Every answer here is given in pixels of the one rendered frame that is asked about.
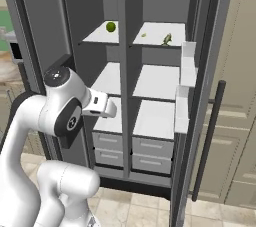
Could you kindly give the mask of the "beige base cupboard run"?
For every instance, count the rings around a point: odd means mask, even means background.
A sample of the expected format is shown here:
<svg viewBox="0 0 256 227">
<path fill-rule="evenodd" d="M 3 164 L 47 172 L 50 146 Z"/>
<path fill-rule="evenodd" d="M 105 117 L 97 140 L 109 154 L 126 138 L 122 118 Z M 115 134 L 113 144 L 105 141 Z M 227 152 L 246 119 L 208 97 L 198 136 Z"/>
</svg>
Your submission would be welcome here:
<svg viewBox="0 0 256 227">
<path fill-rule="evenodd" d="M 3 138 L 8 123 L 12 102 L 24 91 L 25 88 L 21 81 L 0 83 L 0 141 Z M 36 131 L 29 131 L 23 151 L 25 153 L 44 156 L 40 137 Z"/>
</svg>

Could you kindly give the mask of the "white and black appliance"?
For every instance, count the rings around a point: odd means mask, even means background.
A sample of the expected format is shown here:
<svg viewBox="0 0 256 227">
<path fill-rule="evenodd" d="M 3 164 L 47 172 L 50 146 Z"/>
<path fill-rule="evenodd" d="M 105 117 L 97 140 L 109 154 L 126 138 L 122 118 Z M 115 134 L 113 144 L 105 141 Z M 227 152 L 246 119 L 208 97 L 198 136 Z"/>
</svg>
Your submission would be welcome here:
<svg viewBox="0 0 256 227">
<path fill-rule="evenodd" d="M 12 56 L 12 61 L 14 64 L 19 64 L 23 62 L 23 58 L 21 55 L 21 51 L 17 42 L 10 42 L 9 43 L 10 52 Z"/>
</svg>

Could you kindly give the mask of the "grey fridge door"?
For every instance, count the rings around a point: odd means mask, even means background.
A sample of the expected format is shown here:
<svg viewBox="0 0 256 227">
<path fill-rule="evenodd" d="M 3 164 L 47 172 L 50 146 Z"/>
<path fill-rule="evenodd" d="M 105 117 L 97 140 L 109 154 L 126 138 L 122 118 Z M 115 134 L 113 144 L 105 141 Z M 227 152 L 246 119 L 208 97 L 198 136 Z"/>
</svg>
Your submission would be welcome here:
<svg viewBox="0 0 256 227">
<path fill-rule="evenodd" d="M 169 227 L 183 227 L 187 196 L 203 128 L 230 0 L 210 0 L 188 133 L 179 139 L 173 163 Z"/>
</svg>

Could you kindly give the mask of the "white door bin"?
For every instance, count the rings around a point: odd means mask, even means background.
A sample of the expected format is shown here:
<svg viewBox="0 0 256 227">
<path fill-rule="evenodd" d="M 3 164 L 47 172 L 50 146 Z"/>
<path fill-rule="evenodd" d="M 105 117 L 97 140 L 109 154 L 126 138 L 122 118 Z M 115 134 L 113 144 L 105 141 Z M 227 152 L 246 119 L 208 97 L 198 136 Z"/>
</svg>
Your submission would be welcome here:
<svg viewBox="0 0 256 227">
<path fill-rule="evenodd" d="M 185 41 L 181 46 L 180 84 L 182 86 L 194 87 L 197 79 L 197 68 L 195 67 L 195 42 Z"/>
<path fill-rule="evenodd" d="M 188 93 L 189 88 L 186 86 L 179 85 L 176 89 L 174 130 L 180 134 L 186 134 L 188 131 Z"/>
</svg>

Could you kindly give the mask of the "white fridge shelf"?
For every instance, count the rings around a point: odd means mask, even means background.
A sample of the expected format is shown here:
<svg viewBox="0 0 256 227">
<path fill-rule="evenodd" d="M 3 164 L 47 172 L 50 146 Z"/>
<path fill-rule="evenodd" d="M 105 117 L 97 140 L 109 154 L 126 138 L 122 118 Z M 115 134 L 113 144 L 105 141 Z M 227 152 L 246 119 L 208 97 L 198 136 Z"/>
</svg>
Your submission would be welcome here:
<svg viewBox="0 0 256 227">
<path fill-rule="evenodd" d="M 143 100 L 138 112 L 133 134 L 173 139 L 175 104 Z"/>
<path fill-rule="evenodd" d="M 107 24 L 109 21 L 104 21 L 93 32 L 83 39 L 83 42 L 100 42 L 100 43 L 119 43 L 119 27 L 117 21 L 112 21 L 114 30 L 109 32 Z"/>
<path fill-rule="evenodd" d="M 178 85 L 178 67 L 144 65 L 141 69 L 133 95 L 174 100 Z"/>
<path fill-rule="evenodd" d="M 169 46 L 180 46 L 186 41 L 184 23 L 144 22 L 133 43 L 140 45 L 161 45 L 165 36 L 171 33 L 172 42 Z"/>
<path fill-rule="evenodd" d="M 108 132 L 122 132 L 122 114 L 121 114 L 121 99 L 111 97 L 111 100 L 117 107 L 116 116 L 114 118 L 99 118 L 94 126 L 95 130 Z"/>
<path fill-rule="evenodd" d="M 120 64 L 109 62 L 92 85 L 92 89 L 108 94 L 120 95 Z"/>
</svg>

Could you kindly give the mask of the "grey fridge drawer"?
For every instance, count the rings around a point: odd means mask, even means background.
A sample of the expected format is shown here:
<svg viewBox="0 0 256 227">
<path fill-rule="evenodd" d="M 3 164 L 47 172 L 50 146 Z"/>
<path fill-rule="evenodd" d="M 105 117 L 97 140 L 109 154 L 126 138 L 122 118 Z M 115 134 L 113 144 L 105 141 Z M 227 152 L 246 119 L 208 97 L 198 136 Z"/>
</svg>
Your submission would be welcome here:
<svg viewBox="0 0 256 227">
<path fill-rule="evenodd" d="M 123 150 L 122 136 L 108 133 L 93 132 L 93 143 L 96 148 L 109 149 L 115 151 Z"/>
<path fill-rule="evenodd" d="M 173 154 L 172 141 L 133 137 L 132 143 L 134 153 L 166 158 L 171 158 Z"/>
<path fill-rule="evenodd" d="M 169 174 L 171 171 L 171 164 L 172 162 L 170 159 L 147 157 L 139 154 L 132 155 L 132 166 L 137 170 Z"/>
<path fill-rule="evenodd" d="M 95 149 L 95 161 L 100 164 L 123 166 L 123 153 L 118 151 Z"/>
</svg>

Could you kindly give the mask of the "grey freezer door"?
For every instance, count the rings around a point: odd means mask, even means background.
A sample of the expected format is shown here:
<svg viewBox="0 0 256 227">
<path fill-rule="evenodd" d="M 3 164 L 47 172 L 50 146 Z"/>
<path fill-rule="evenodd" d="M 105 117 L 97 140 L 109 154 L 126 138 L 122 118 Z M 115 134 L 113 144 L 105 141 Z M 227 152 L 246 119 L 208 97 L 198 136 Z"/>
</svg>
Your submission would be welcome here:
<svg viewBox="0 0 256 227">
<path fill-rule="evenodd" d="M 75 67 L 64 0 L 6 0 L 29 87 L 46 93 L 43 77 L 56 66 Z"/>
</svg>

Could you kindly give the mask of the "green frozen fish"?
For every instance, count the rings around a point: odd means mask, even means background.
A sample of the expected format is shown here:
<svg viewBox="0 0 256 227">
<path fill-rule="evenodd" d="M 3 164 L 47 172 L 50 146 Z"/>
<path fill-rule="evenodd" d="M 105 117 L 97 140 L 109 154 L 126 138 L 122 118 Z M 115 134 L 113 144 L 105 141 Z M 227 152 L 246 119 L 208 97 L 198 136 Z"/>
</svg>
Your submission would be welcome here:
<svg viewBox="0 0 256 227">
<path fill-rule="evenodd" d="M 171 33 L 168 33 L 165 38 L 163 39 L 163 43 L 161 44 L 162 46 L 169 46 L 169 42 L 172 42 L 172 35 Z"/>
</svg>

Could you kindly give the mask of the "grey side-by-side fridge body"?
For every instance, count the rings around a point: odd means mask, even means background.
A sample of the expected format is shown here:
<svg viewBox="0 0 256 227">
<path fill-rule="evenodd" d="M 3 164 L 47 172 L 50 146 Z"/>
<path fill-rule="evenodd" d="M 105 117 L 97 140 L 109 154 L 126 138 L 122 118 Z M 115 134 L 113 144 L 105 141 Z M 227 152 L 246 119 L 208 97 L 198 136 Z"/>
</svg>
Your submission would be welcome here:
<svg viewBox="0 0 256 227">
<path fill-rule="evenodd" d="M 163 174 L 153 170 L 136 169 L 132 166 L 135 150 L 132 140 L 136 137 L 133 133 L 138 122 L 139 110 L 142 108 L 142 100 L 133 96 L 132 92 L 138 83 L 142 70 L 142 58 L 145 50 L 142 46 L 134 46 L 132 39 L 142 26 L 144 0 L 119 0 L 118 14 L 121 22 L 121 41 L 119 43 L 120 85 L 121 85 L 121 113 L 122 113 L 122 143 L 123 160 L 121 166 L 112 166 L 96 161 L 96 146 L 93 144 L 92 126 L 97 119 L 86 117 L 83 119 L 83 129 L 78 142 L 85 148 L 83 153 L 85 164 L 101 172 L 102 184 L 106 188 L 114 188 L 122 191 L 131 191 L 145 195 L 159 196 L 165 199 L 171 198 L 174 186 L 179 182 L 183 174 L 183 150 L 175 148 L 171 157 L 171 170 Z M 188 21 L 185 24 L 185 37 L 190 39 L 195 35 L 195 28 L 199 26 L 197 20 L 200 13 L 204 14 L 204 23 L 200 25 L 203 31 L 201 36 L 201 49 L 199 52 L 199 75 L 205 75 L 206 63 L 209 59 L 209 37 L 213 28 L 209 23 L 216 16 L 217 0 L 189 0 Z"/>
</svg>

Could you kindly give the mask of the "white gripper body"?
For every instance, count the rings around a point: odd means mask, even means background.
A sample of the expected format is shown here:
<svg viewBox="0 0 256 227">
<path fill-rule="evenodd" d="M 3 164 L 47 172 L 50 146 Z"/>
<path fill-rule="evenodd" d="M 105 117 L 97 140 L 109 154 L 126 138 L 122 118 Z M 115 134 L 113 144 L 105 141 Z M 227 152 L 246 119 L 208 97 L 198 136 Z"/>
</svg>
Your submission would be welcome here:
<svg viewBox="0 0 256 227">
<path fill-rule="evenodd" d="M 115 103 L 111 99 L 108 99 L 103 116 L 105 118 L 114 118 L 116 116 L 116 113 L 117 113 L 117 107 Z"/>
</svg>

